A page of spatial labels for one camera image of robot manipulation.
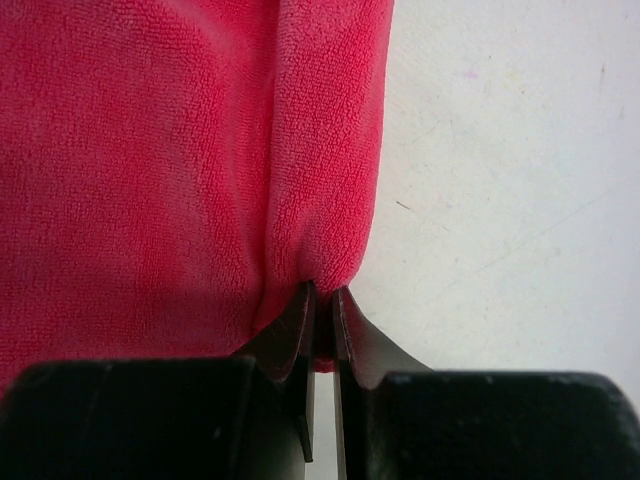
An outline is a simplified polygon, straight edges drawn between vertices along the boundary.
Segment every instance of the pink stain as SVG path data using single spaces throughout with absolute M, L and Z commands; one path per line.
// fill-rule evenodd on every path
M 462 72 L 462 78 L 466 78 L 467 80 L 477 80 L 478 74 L 475 70 L 467 70 L 466 72 Z

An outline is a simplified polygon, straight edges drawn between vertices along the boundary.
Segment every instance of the stain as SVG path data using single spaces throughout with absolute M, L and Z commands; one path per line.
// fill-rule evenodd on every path
M 410 208 L 410 207 L 407 207 L 404 203 L 401 203 L 401 202 L 399 202 L 399 201 L 397 201 L 397 200 L 396 200 L 396 203 L 397 203 L 398 205 L 400 205 L 402 208 L 405 208 L 405 209 L 409 210 L 410 212 L 413 212 L 413 210 L 411 210 L 411 208 Z
M 606 65 L 603 63 L 602 68 L 600 68 L 600 86 L 598 87 L 599 91 L 602 92 L 602 86 L 604 85 L 604 77 L 606 74 Z
M 475 70 L 469 69 L 466 72 L 462 72 L 462 78 L 466 78 L 467 80 L 477 80 L 478 72 Z

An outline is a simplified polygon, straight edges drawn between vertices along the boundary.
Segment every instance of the folded towel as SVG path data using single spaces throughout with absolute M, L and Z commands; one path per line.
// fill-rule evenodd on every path
M 0 3 L 0 392 L 229 354 L 366 245 L 389 0 Z

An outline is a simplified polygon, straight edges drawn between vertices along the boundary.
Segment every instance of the towel fold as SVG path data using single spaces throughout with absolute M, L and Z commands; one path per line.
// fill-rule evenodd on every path
M 37 361 L 226 355 L 349 282 L 389 0 L 0 4 L 0 392 Z

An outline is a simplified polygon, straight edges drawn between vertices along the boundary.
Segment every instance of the white surface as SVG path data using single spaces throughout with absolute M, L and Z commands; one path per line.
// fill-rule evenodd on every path
M 640 408 L 640 3 L 399 0 L 386 91 L 369 319 L 437 369 L 595 371 Z

